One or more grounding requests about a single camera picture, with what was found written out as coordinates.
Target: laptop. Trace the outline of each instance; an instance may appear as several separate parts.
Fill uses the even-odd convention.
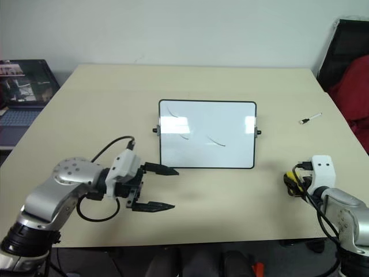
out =
[[[12,149],[60,86],[43,59],[0,61],[0,149]]]

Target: beige table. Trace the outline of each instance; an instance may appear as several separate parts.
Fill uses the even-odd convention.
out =
[[[93,157],[114,138],[136,137],[143,161],[159,161],[152,133],[160,99],[252,100],[257,103],[255,168],[180,169],[145,176],[141,201],[175,204],[156,214],[123,209],[109,222],[73,213],[59,246],[123,246],[320,237],[313,208],[287,195],[283,174],[299,160],[331,155],[337,187],[369,203],[369,158],[308,69],[82,65],[43,110],[0,169],[0,235],[14,223],[27,194],[66,157]],[[306,125],[298,121],[323,116]],[[110,166],[126,143],[99,163]],[[115,204],[86,201],[91,217]]]

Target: black chair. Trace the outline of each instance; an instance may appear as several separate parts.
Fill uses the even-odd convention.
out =
[[[330,43],[318,82],[328,91],[356,58],[369,54],[369,21],[340,20]]]

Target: laptop screen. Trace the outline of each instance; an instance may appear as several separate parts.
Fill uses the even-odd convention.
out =
[[[0,102],[7,106],[45,106],[58,89],[43,59],[0,61]]]

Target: whiteboard frame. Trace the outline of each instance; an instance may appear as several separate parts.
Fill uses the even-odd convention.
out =
[[[161,122],[160,122],[160,103],[162,101],[178,101],[178,102],[217,102],[217,103],[254,103],[255,104],[255,133],[254,133],[254,150],[253,150],[253,165],[251,167],[172,167],[175,169],[253,169],[255,167],[255,148],[256,148],[256,138],[257,138],[257,104],[254,101],[231,101],[231,100],[184,100],[184,99],[161,99],[158,103],[159,106],[159,156],[160,164],[161,160]]]

